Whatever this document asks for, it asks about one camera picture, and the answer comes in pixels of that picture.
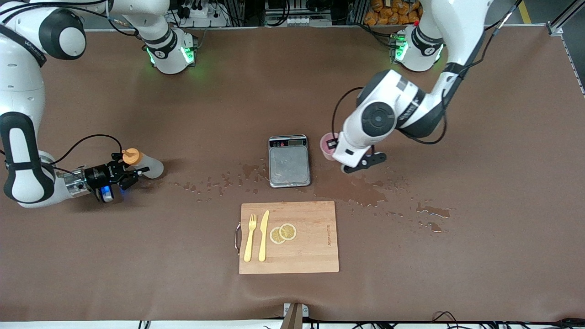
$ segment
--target yellow knife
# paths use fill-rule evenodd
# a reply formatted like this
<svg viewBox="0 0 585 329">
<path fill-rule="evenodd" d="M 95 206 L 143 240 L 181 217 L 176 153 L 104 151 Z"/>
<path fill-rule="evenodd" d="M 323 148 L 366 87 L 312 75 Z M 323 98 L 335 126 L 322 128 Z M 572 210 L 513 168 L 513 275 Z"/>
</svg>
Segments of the yellow knife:
<svg viewBox="0 0 585 329">
<path fill-rule="evenodd" d="M 260 241 L 260 253 L 258 253 L 258 260 L 264 262 L 266 260 L 266 230 L 268 228 L 268 215 L 270 212 L 267 210 L 262 217 L 260 223 L 260 232 L 262 232 L 262 240 Z"/>
</svg>

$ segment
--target digital scale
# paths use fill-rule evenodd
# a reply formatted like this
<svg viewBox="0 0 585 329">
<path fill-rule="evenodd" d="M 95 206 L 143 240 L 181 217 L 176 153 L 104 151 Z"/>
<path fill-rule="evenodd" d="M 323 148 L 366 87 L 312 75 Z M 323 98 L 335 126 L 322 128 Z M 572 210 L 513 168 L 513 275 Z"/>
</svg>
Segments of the digital scale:
<svg viewBox="0 0 585 329">
<path fill-rule="evenodd" d="M 309 149 L 305 135 L 272 136 L 268 141 L 270 186 L 311 184 Z"/>
</svg>

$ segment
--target lemon slice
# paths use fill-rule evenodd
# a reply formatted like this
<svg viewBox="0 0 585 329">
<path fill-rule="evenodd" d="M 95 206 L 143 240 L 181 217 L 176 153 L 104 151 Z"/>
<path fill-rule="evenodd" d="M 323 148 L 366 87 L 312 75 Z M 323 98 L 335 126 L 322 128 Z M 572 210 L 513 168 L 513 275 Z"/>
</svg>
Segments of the lemon slice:
<svg viewBox="0 0 585 329">
<path fill-rule="evenodd" d="M 284 224 L 279 230 L 280 236 L 286 241 L 290 241 L 297 236 L 297 228 L 292 224 Z"/>
<path fill-rule="evenodd" d="M 270 240 L 277 245 L 284 243 L 284 238 L 280 236 L 280 227 L 275 227 L 270 231 Z"/>
</svg>

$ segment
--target plastic fork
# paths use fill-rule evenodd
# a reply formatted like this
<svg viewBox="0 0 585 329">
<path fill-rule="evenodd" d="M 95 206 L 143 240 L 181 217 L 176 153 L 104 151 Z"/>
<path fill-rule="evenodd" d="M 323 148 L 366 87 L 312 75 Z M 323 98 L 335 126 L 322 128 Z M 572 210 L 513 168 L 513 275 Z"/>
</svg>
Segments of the plastic fork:
<svg viewBox="0 0 585 329">
<path fill-rule="evenodd" d="M 256 229 L 258 218 L 255 214 L 250 215 L 250 222 L 248 223 L 248 242 L 246 243 L 246 251 L 244 252 L 244 262 L 252 260 L 252 237 L 254 236 L 254 230 Z"/>
</svg>

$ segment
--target cutting board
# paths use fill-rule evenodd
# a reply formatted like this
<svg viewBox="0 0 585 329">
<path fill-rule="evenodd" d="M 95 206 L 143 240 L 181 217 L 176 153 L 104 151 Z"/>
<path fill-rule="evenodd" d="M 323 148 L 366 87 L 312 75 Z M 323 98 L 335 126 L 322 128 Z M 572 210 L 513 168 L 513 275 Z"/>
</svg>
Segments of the cutting board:
<svg viewBox="0 0 585 329">
<path fill-rule="evenodd" d="M 266 233 L 266 261 L 258 260 L 260 223 L 270 211 Z M 252 260 L 244 262 L 250 215 L 258 217 L 253 235 Z M 244 203 L 242 204 L 242 246 L 240 274 L 324 273 L 339 272 L 337 225 L 333 201 Z M 270 240 L 270 231 L 283 224 L 297 228 L 297 236 L 283 244 Z"/>
</svg>

